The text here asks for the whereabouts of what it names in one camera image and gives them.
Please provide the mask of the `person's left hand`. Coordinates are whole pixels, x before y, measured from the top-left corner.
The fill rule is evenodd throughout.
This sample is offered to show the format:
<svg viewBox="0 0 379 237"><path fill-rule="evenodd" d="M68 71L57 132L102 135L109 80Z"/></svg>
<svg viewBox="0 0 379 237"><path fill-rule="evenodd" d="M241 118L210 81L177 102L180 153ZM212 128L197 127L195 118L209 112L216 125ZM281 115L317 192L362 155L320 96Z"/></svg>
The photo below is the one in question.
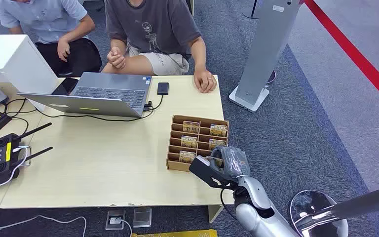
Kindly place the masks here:
<svg viewBox="0 0 379 237"><path fill-rule="evenodd" d="M206 69L196 69L194 71L193 80L196 88L201 93L211 93L217 87L215 77Z"/></svg>
<svg viewBox="0 0 379 237"><path fill-rule="evenodd" d="M62 61L64 61L64 62L68 61L68 56L70 54L70 46L69 46L69 42L67 40L60 39L58 41L57 53L58 53L59 58Z"/></svg>

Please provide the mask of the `person's right hand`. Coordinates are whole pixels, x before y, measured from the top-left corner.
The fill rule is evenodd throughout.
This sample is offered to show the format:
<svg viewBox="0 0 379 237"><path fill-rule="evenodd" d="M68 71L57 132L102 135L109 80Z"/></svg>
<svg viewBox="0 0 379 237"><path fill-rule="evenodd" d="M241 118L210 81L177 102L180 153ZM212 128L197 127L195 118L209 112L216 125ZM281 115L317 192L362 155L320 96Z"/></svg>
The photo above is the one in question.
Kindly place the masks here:
<svg viewBox="0 0 379 237"><path fill-rule="evenodd" d="M107 54L108 62L117 69L123 69L126 64L125 49L114 46Z"/></svg>

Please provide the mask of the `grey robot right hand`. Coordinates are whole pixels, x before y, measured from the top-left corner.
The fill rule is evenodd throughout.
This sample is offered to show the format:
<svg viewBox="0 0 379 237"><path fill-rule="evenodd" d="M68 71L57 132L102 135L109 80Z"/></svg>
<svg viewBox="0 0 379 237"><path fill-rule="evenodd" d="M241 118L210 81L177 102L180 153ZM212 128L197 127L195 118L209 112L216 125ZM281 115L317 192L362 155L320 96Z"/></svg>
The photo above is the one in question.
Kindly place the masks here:
<svg viewBox="0 0 379 237"><path fill-rule="evenodd" d="M216 146L212 153L210 167L227 178L237 179L250 176L251 169L244 151L233 146Z"/></svg>

